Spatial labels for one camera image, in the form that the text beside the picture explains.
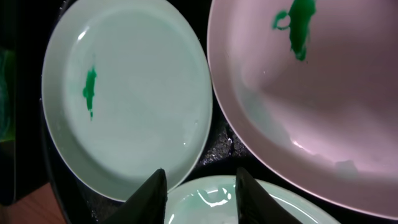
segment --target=green object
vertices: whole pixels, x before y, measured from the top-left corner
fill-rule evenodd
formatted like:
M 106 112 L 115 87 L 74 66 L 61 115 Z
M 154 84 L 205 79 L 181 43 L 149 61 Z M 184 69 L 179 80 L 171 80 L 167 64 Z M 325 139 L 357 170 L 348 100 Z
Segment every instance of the green object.
M 97 73 L 95 72 L 94 66 L 88 71 L 86 79 L 86 87 L 83 89 L 83 96 L 87 100 L 87 109 L 90 112 L 91 120 L 93 120 L 93 98 L 94 98 L 94 84 Z
M 307 54 L 305 41 L 310 33 L 308 28 L 311 17 L 315 14 L 315 0 L 295 0 L 290 8 L 289 13 L 285 10 L 280 11 L 272 23 L 272 29 L 285 30 L 290 28 L 291 49 L 294 51 L 296 58 L 304 61 Z M 287 15 L 290 17 L 290 24 L 287 27 L 279 27 L 278 22 Z
M 13 140 L 15 53 L 0 48 L 0 142 Z

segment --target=black surface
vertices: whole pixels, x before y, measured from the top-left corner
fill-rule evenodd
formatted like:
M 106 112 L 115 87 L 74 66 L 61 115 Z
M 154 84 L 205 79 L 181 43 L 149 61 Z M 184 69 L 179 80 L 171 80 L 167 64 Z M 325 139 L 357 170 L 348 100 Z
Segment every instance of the black surface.
M 245 168 L 238 168 L 235 183 L 239 224 L 302 224 L 279 205 Z
M 58 2 L 0 0 L 1 45 L 16 51 L 16 144 L 1 156 L 2 203 L 10 204 L 47 182 L 40 144 L 40 74 Z
M 211 0 L 169 1 L 187 19 L 196 32 L 203 49 L 206 49 L 206 30 Z M 61 12 L 68 7 L 68 3 L 64 3 L 65 7 L 61 7 Z M 306 198 L 341 223 L 396 223 L 391 220 L 354 212 L 320 200 L 274 174 L 244 147 L 226 122 L 217 100 L 214 97 L 213 100 L 213 121 L 208 142 L 198 164 L 185 180 L 186 182 L 209 175 L 235 175 L 237 167 L 241 166 L 254 178 L 276 184 Z M 45 142 L 44 154 L 50 181 L 67 221 L 69 223 L 97 223 L 105 220 L 120 207 L 121 203 L 98 195 L 76 179 L 54 148 L 43 119 L 41 125 L 43 142 Z
M 4 148 L 14 150 L 12 141 L 0 142 L 0 204 L 10 205 L 15 201 L 14 191 L 14 158 L 6 154 Z
M 103 224 L 160 224 L 164 221 L 166 201 L 166 173 L 163 169 L 158 169 Z

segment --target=green paint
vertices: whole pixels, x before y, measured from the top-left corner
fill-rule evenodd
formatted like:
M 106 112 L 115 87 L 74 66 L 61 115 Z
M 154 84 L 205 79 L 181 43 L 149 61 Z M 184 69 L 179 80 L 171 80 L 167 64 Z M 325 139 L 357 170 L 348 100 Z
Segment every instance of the green paint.
M 308 26 L 315 11 L 315 0 L 294 0 L 289 13 L 285 10 L 280 11 L 272 23 L 272 29 L 285 30 L 290 28 L 289 38 L 292 44 L 291 49 L 300 61 L 305 59 L 307 53 L 305 41 L 310 33 Z M 279 27 L 278 22 L 288 15 L 290 17 L 290 24 L 287 27 Z
M 83 96 L 87 100 L 87 109 L 90 112 L 91 120 L 93 120 L 93 98 L 94 98 L 94 84 L 97 74 L 93 68 L 87 72 L 86 87 L 83 89 Z

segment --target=dark countertop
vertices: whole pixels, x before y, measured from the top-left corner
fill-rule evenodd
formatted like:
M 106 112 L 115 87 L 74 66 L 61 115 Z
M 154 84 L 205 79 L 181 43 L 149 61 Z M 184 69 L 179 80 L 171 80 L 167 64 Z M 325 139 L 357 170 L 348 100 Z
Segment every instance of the dark countertop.
M 38 7 L 35 7 L 35 9 L 41 10 L 44 14 L 47 13 L 48 19 L 53 18 L 53 20 L 56 21 L 57 15 L 62 15 L 72 2 L 74 2 L 74 0 L 57 1 L 58 6 L 54 6 L 54 3 L 51 3 L 51 9 L 46 7 L 48 10 L 47 12 Z M 211 0 L 169 0 L 169 2 L 171 2 L 187 19 L 196 32 L 203 49 L 206 49 L 206 30 Z M 51 24 L 51 22 L 47 21 L 46 26 L 41 27 L 42 30 L 48 30 L 48 35 L 52 29 Z M 36 66 L 32 74 L 34 75 L 35 83 L 40 83 L 40 71 L 41 67 L 39 69 L 39 66 Z M 37 101 L 39 102 L 40 91 L 37 91 L 37 93 L 35 92 L 34 97 L 37 97 Z M 213 101 L 213 120 L 208 142 L 198 164 L 185 182 L 208 175 L 235 175 L 236 168 L 241 166 L 245 167 L 253 177 L 257 179 L 276 184 L 306 198 L 328 212 L 341 223 L 396 223 L 391 220 L 372 217 L 341 208 L 316 198 L 286 182 L 261 164 L 246 149 L 226 122 L 215 97 L 213 97 Z M 98 223 L 103 221 L 110 216 L 121 203 L 93 192 L 68 170 L 68 167 L 62 161 L 51 141 L 42 112 L 39 117 L 41 120 L 41 143 L 44 150 L 46 168 L 50 183 L 52 184 L 61 209 L 63 210 L 65 219 L 68 223 Z

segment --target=plate rim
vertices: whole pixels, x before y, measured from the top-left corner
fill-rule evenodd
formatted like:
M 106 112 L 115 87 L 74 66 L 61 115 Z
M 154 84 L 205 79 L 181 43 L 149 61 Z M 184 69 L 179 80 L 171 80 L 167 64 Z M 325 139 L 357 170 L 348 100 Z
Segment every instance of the plate rim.
M 96 190 L 96 187 L 87 184 L 87 182 L 84 181 L 75 172 L 75 170 L 72 169 L 71 165 L 66 161 L 66 159 L 63 156 L 63 154 L 61 153 L 61 150 L 57 146 L 57 143 L 54 141 L 54 138 L 53 138 L 54 134 L 53 133 L 54 133 L 55 130 L 52 130 L 52 128 L 49 125 L 49 121 L 47 119 L 48 118 L 48 115 L 47 115 L 48 112 L 46 112 L 46 109 L 45 109 L 46 107 L 45 107 L 45 97 L 44 97 L 44 89 L 45 89 L 44 88 L 44 86 L 45 86 L 44 85 L 44 79 L 45 79 L 44 77 L 45 77 L 45 74 L 46 74 L 45 73 L 46 64 L 47 64 L 47 60 L 46 59 L 48 57 L 47 52 L 53 46 L 53 41 L 54 41 L 53 40 L 54 39 L 54 35 L 53 34 L 55 32 L 59 32 L 58 30 L 61 29 L 61 28 L 59 28 L 60 27 L 59 24 L 64 20 L 65 16 L 69 15 L 70 11 L 79 10 L 80 4 L 83 4 L 83 3 L 89 2 L 89 1 L 94 2 L 95 4 L 98 4 L 97 0 L 77 0 L 59 18 L 57 18 L 57 22 L 56 22 L 56 24 L 53 27 L 53 30 L 51 32 L 51 36 L 50 36 L 49 41 L 48 41 L 47 46 L 46 46 L 46 51 L 45 51 L 45 55 L 44 55 L 44 61 L 43 61 L 43 65 L 42 65 L 42 75 L 41 75 L 41 82 L 40 82 L 40 84 L 41 84 L 41 92 L 40 92 L 40 94 L 41 94 L 41 106 L 42 106 L 42 109 L 43 109 L 44 120 L 45 120 L 46 127 L 47 127 L 47 129 L 49 131 L 49 135 L 51 137 L 51 141 L 53 142 L 53 145 L 57 149 L 58 154 L 62 158 L 62 161 L 65 163 L 65 165 L 68 167 L 68 169 L 73 173 L 73 175 L 78 180 L 83 182 L 89 189 L 91 189 L 92 191 L 96 192 L 97 194 L 100 194 L 101 196 L 104 196 L 106 198 L 109 198 L 109 199 L 117 201 L 117 202 L 125 202 L 128 198 L 116 198 L 116 197 L 113 197 L 113 196 L 110 196 L 110 195 L 106 195 L 106 194 L 100 192 L 99 190 Z M 134 2 L 138 2 L 138 1 L 145 2 L 145 4 L 150 4 L 150 3 L 146 3 L 147 1 L 145 1 L 145 0 L 123 0 L 123 2 L 128 2 L 128 4 L 134 4 Z M 203 65 L 206 65 L 206 67 L 203 67 L 203 70 L 206 73 L 206 74 L 204 74 L 204 76 L 207 77 L 205 79 L 206 83 L 204 85 L 208 86 L 207 88 L 208 88 L 208 91 L 209 91 L 209 93 L 208 93 L 209 97 L 207 99 L 208 104 L 209 104 L 209 106 L 208 106 L 208 110 L 209 110 L 208 111 L 208 119 L 207 119 L 206 128 L 203 129 L 203 130 L 205 130 L 205 132 L 204 132 L 204 137 L 205 138 L 203 139 L 203 142 L 201 144 L 200 150 L 197 152 L 197 156 L 195 158 L 195 162 L 190 166 L 189 169 L 187 169 L 185 175 L 175 185 L 173 185 L 171 187 L 168 187 L 168 193 L 169 193 L 173 189 L 175 189 L 176 187 L 181 185 L 181 183 L 183 183 L 183 181 L 191 174 L 192 170 L 195 168 L 196 164 L 198 163 L 198 160 L 199 160 L 200 156 L 203 154 L 203 151 L 204 151 L 204 148 L 206 146 L 206 143 L 207 143 L 207 140 L 208 140 L 208 136 L 209 136 L 209 133 L 210 133 L 211 121 L 212 121 L 212 118 L 213 118 L 213 97 L 212 97 L 212 95 L 213 95 L 213 86 L 212 86 L 212 82 L 211 82 L 210 68 L 208 66 L 207 58 L 206 58 L 206 55 L 205 55 L 205 49 L 203 49 L 203 47 L 201 47 L 200 41 L 199 41 L 195 31 L 193 30 L 192 26 L 188 23 L 188 21 L 181 14 L 181 12 L 176 7 L 174 7 L 171 3 L 169 3 L 168 1 L 166 1 L 166 0 L 151 0 L 151 1 L 155 2 L 156 4 L 166 4 L 166 5 L 168 5 L 168 7 L 171 7 L 173 9 L 173 11 L 174 11 L 173 12 L 174 16 L 179 17 L 179 20 L 181 20 L 181 22 L 185 24 L 185 25 L 183 25 L 184 26 L 183 30 L 185 30 L 187 32 L 191 32 L 193 34 L 193 37 L 195 37 L 195 38 L 193 38 L 192 41 L 195 42 L 195 45 L 196 45 L 196 47 L 195 47 L 196 48 L 196 50 L 195 50 L 196 54 L 198 54 L 198 55 L 200 54 L 201 55 L 199 57 L 199 58 L 201 58 L 200 59 L 201 62 L 200 62 L 200 60 L 198 60 L 198 61 L 200 63 L 202 63 Z

